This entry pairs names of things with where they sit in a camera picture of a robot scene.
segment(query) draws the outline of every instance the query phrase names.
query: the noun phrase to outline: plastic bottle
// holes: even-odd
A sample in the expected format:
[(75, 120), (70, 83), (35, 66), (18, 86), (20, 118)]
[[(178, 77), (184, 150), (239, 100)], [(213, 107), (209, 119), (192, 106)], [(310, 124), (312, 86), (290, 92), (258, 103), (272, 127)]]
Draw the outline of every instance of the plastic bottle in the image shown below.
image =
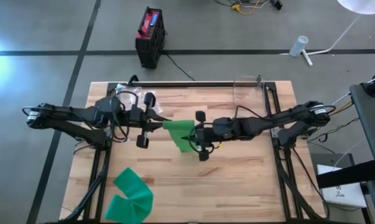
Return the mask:
[(302, 53), (302, 50), (306, 47), (307, 43), (309, 43), (309, 39), (305, 36), (299, 36), (297, 41), (294, 43), (294, 46), (292, 46), (291, 50), (289, 51), (289, 54), (293, 57), (298, 57), (300, 53)]

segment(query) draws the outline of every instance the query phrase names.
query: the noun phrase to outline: red battery box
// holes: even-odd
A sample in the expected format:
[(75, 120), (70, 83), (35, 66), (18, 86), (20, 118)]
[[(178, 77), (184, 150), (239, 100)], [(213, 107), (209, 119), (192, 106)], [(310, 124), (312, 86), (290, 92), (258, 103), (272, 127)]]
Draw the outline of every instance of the red battery box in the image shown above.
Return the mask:
[(164, 20), (162, 19), (161, 9), (146, 7), (137, 30), (135, 44), (142, 67), (156, 68), (165, 44)]

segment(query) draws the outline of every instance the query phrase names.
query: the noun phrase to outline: gray concrete floor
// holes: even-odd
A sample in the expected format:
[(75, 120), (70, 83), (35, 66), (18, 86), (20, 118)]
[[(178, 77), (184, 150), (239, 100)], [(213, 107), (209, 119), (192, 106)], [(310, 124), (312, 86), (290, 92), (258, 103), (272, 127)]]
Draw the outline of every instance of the gray concrete floor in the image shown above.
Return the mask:
[[(79, 50), (94, 0), (0, 1), (0, 50)], [(88, 50), (132, 50), (146, 6), (164, 11), (166, 49), (289, 49), (299, 35), (310, 39), (308, 49), (324, 49), (354, 19), (337, 1), (284, 0), (281, 11), (264, 6), (242, 16), (213, 1), (103, 0)], [(375, 49), (375, 15), (363, 16), (337, 49)], [(299, 103), (332, 103), (351, 84), (375, 74), (375, 54), (316, 55), (314, 66), (302, 58), (281, 55), (174, 55), (197, 80), (232, 80), (262, 75), (266, 80), (291, 80)], [(76, 56), (0, 56), (0, 223), (25, 223), (34, 198), (52, 130), (25, 124), (23, 106), (61, 105)], [(85, 56), (71, 105), (84, 106), (90, 82), (188, 80), (167, 58), (156, 70), (141, 68), (137, 56)], [(353, 119), (354, 110), (336, 115), (322, 129)], [(359, 123), (331, 135), (324, 146), (344, 153), (364, 134)], [(75, 141), (63, 135), (42, 202), (38, 222), (58, 218)], [(312, 152), (326, 153), (310, 145)], [(352, 151), (356, 163), (372, 159), (363, 141)], [(331, 210), (335, 220), (362, 223), (359, 212)]]

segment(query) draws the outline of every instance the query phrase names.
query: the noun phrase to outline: black cable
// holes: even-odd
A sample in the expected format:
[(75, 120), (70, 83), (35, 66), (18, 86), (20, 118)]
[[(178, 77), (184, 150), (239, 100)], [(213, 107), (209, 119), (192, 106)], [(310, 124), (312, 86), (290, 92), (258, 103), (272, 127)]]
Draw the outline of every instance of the black cable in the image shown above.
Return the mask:
[(321, 135), (319, 135), (319, 136), (317, 136), (317, 137), (315, 137), (315, 138), (309, 139), (307, 142), (312, 142), (312, 141), (314, 141), (314, 140), (316, 140), (316, 139), (318, 139), (320, 142), (325, 142), (325, 141), (328, 139), (328, 135), (329, 135), (329, 134), (335, 133), (335, 132), (339, 131), (340, 129), (342, 129), (342, 128), (348, 126), (349, 124), (351, 124), (351, 123), (353, 123), (353, 122), (356, 122), (356, 121), (358, 121), (358, 120), (359, 120), (359, 118), (352, 119), (352, 120), (349, 121), (347, 124), (339, 125), (339, 126), (336, 127), (335, 129), (329, 130), (329, 131), (327, 131), (326, 133), (323, 133), (323, 134), (321, 134)]
[(78, 152), (79, 150), (86, 149), (86, 148), (91, 147), (91, 146), (93, 146), (93, 145), (89, 144), (89, 145), (87, 145), (87, 146), (82, 146), (81, 148), (75, 149), (75, 150), (74, 150), (74, 155), (75, 155), (75, 153)]
[(117, 143), (123, 143), (125, 142), (125, 138), (120, 138), (118, 137), (117, 135), (115, 135), (115, 132), (114, 132), (114, 129), (115, 129), (115, 125), (111, 125), (110, 126), (110, 129), (111, 129), (111, 133), (110, 135), (108, 136), (109, 139), (112, 139), (113, 142), (117, 142)]
[(332, 113), (332, 112), (334, 112), (334, 111), (336, 110), (336, 106), (334, 106), (334, 105), (326, 105), (326, 106), (324, 106), (324, 107), (325, 107), (325, 108), (332, 108), (332, 110), (329, 111), (328, 114), (329, 114), (329, 113)]
[(332, 151), (331, 149), (329, 149), (329, 148), (327, 148), (327, 147), (325, 147), (325, 146), (322, 146), (322, 145), (320, 145), (320, 144), (317, 144), (317, 143), (315, 143), (315, 142), (308, 142), (308, 143), (309, 143), (309, 144), (315, 144), (316, 146), (320, 146), (320, 147), (322, 147), (323, 149), (329, 151), (329, 152), (332, 153), (332, 154), (336, 154), (336, 152)]
[[(121, 128), (121, 125), (119, 123), (119, 120), (118, 120), (118, 117), (115, 113), (115, 109), (113, 109), (113, 104), (112, 104), (112, 101), (115, 99), (115, 95), (113, 97), (111, 97), (109, 103), (110, 103), (110, 108), (111, 108), (111, 113), (113, 114), (113, 119), (114, 121), (116, 122), (116, 124), (118, 125), (118, 128), (119, 130), (122, 132), (122, 134), (124, 135), (124, 138), (120, 138), (118, 137), (116, 134), (115, 134), (115, 131), (113, 129), (112, 131), (112, 135), (114, 136), (114, 138), (118, 139), (118, 140), (121, 140), (121, 142), (126, 142), (127, 141), (127, 135), (129, 134), (129, 126), (127, 126), (127, 133), (124, 132), (124, 130)], [(123, 103), (121, 103), (121, 106), (123, 106), (122, 110), (124, 111), (125, 110), (125, 105)]]
[(47, 108), (40, 108), (40, 107), (36, 107), (36, 106), (25, 106), (25, 107), (23, 107), (23, 108), (21, 108), (21, 111), (25, 114), (25, 115), (27, 115), (27, 116), (29, 116), (30, 114), (28, 114), (27, 112), (25, 112), (25, 110), (26, 109), (35, 109), (35, 110), (46, 110), (46, 111), (51, 111), (50, 109), (47, 109)]
[[(197, 152), (197, 153), (200, 153), (200, 151), (198, 151), (198, 150), (193, 146), (193, 144), (192, 144), (192, 134), (193, 134), (193, 131), (194, 131), (199, 125), (201, 125), (201, 124), (198, 124), (198, 125), (194, 126), (194, 127), (192, 128), (192, 130), (190, 131), (190, 134), (188, 135), (188, 144), (189, 144), (190, 147), (191, 147), (195, 152)], [(211, 153), (213, 152), (213, 150), (215, 150), (214, 145), (212, 145), (212, 150), (209, 152), (209, 154), (211, 154)]]
[(77, 143), (75, 144), (75, 147), (76, 147), (77, 145), (83, 143), (83, 142), (86, 142), (86, 140), (85, 140), (85, 139), (82, 139), (81, 141), (77, 142)]
[(235, 112), (235, 114), (234, 114), (234, 119), (237, 118), (237, 115), (238, 115), (238, 108), (242, 108), (242, 109), (245, 109), (245, 110), (251, 112), (252, 114), (256, 115), (259, 119), (263, 119), (263, 120), (265, 120), (265, 121), (272, 121), (271, 119), (266, 119), (266, 118), (262, 117), (261, 115), (259, 115), (259, 114), (255, 113), (255, 112), (253, 112), (253, 110), (250, 110), (249, 108), (247, 108), (247, 107), (245, 107), (245, 106), (241, 106), (241, 105), (236, 106), (236, 112)]
[(338, 111), (338, 112), (336, 112), (336, 113), (331, 114), (331, 116), (334, 116), (334, 115), (336, 115), (336, 114), (338, 114), (338, 113), (340, 113), (340, 112), (342, 112), (342, 111), (345, 111), (345, 110), (349, 109), (351, 106), (353, 106), (353, 104), (350, 104), (348, 107), (343, 108), (342, 110), (340, 110), (340, 111)]
[(77, 118), (80, 118), (82, 120), (82, 122), (84, 122), (91, 130), (93, 130), (93, 127), (92, 125), (83, 117), (81, 117), (79, 114), (77, 114), (76, 112), (74, 112), (74, 108), (72, 108), (71, 106), (68, 107), (68, 109), (71, 111), (71, 113), (73, 113)]
[(128, 93), (128, 94), (131, 94), (131, 95), (135, 96), (135, 105), (138, 104), (138, 102), (139, 102), (139, 97), (137, 96), (136, 93), (134, 93), (134, 92), (132, 92), (132, 91), (123, 90), (123, 91), (120, 91), (120, 92), (116, 93), (113, 97), (118, 96), (118, 95), (120, 95), (120, 94), (122, 94), (122, 93)]
[(174, 65), (177, 67), (177, 68), (179, 68), (180, 69), (180, 71), (182, 71), (188, 78), (190, 78), (191, 80), (193, 80), (193, 81), (196, 81), (193, 77), (191, 77), (187, 72), (185, 72), (182, 68), (180, 68), (177, 64), (176, 64), (176, 62), (175, 62), (175, 60), (174, 59), (172, 59), (168, 54), (165, 54), (173, 63), (174, 63)]
[(222, 144), (222, 142), (220, 141), (218, 146), (214, 147), (213, 149), (219, 149), (220, 145)]
[(347, 209), (347, 208), (338, 207), (336, 205), (332, 205), (332, 207), (337, 208), (337, 209), (342, 210), (342, 211), (346, 211), (346, 212), (354, 212), (354, 211), (357, 211), (357, 210), (361, 209), (361, 208)]
[(318, 188), (316, 187), (316, 185), (314, 184), (314, 181), (312, 180), (312, 177), (310, 176), (309, 174), (309, 171), (307, 170), (305, 164), (303, 163), (303, 160), (300, 158), (298, 152), (295, 150), (295, 148), (292, 148), (293, 152), (295, 153), (295, 155), (297, 156), (300, 164), (302, 165), (307, 177), (309, 178), (309, 181), (310, 183), (312, 184), (313, 188), (316, 190), (317, 194), (320, 196), (320, 198), (323, 200), (324, 204), (325, 204), (325, 208), (326, 208), (326, 218), (327, 219), (330, 219), (330, 206), (327, 204), (327, 202), (325, 201), (323, 195), (320, 193), (320, 191), (318, 190)]

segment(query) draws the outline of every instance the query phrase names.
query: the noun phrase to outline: folded green cloth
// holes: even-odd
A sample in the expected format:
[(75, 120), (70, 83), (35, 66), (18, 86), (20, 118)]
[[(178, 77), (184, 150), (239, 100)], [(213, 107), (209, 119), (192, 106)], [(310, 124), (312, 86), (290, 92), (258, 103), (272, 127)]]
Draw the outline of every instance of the folded green cloth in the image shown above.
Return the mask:
[(114, 184), (128, 198), (114, 195), (104, 217), (124, 224), (142, 223), (152, 210), (153, 194), (131, 168), (126, 168)]
[(190, 132), (194, 128), (194, 121), (193, 120), (186, 120), (186, 121), (163, 121), (162, 127), (165, 130), (168, 130), (170, 137), (176, 144), (176, 146), (180, 149), (180, 152), (192, 152), (193, 149), (188, 143), (188, 140), (182, 139), (189, 137)]

